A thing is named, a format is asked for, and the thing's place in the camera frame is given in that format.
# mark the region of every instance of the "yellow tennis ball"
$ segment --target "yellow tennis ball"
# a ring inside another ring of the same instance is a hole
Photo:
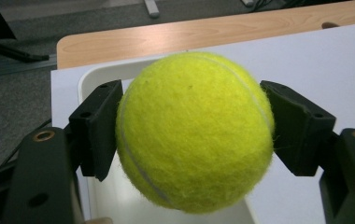
[[[265,93],[228,59],[186,52],[146,67],[123,95],[116,123],[122,168],[150,201],[209,213],[241,200],[273,153]]]

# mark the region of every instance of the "floor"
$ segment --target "floor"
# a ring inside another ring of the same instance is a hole
[[[6,21],[18,21],[140,3],[144,0],[0,0],[0,13]]]

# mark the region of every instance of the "tennis ball seam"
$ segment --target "tennis ball seam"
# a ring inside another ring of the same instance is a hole
[[[128,154],[130,160],[134,163],[137,171],[140,173],[140,175],[145,179],[145,181],[151,186],[151,188],[156,192],[156,194],[162,198],[166,203],[169,203],[171,206],[175,207],[174,205],[172,205],[172,203],[170,202],[170,200],[168,199],[168,197],[166,196],[166,194],[160,190],[156,185],[154,185],[154,183],[150,180],[148,174],[139,166],[139,164],[137,163],[136,159],[134,158],[134,155],[132,154],[129,146],[128,146],[128,143],[127,143],[127,140],[126,140],[126,137],[125,137],[125,131],[123,129],[123,124],[124,124],[124,110],[125,110],[125,104],[126,102],[128,102],[128,98],[129,98],[129,90],[125,93],[126,96],[125,96],[125,100],[124,102],[122,103],[122,106],[121,106],[121,122],[120,122],[120,130],[121,130],[121,139],[123,141],[123,144],[124,144],[124,150],[125,152]]]

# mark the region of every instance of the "white surface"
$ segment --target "white surface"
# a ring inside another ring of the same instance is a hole
[[[222,54],[244,65],[258,81],[275,81],[298,91],[337,117],[334,129],[337,133],[344,128],[355,128],[355,25],[200,50]],[[136,63],[158,57],[104,65]],[[98,65],[52,72],[54,126],[67,124],[68,116],[78,106],[80,78]],[[316,177],[295,177],[274,158],[263,181],[248,196],[259,223],[324,223],[318,184],[320,173],[321,170]],[[82,195],[88,209],[85,191]],[[133,218],[135,209],[124,215]]]

